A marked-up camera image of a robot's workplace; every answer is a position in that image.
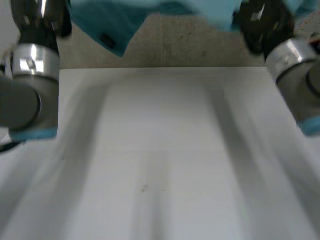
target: white surface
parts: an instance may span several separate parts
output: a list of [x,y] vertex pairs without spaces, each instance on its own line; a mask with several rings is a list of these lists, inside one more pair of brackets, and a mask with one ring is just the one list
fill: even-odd
[[0,156],[0,239],[316,240],[319,145],[265,68],[63,70],[58,138]]

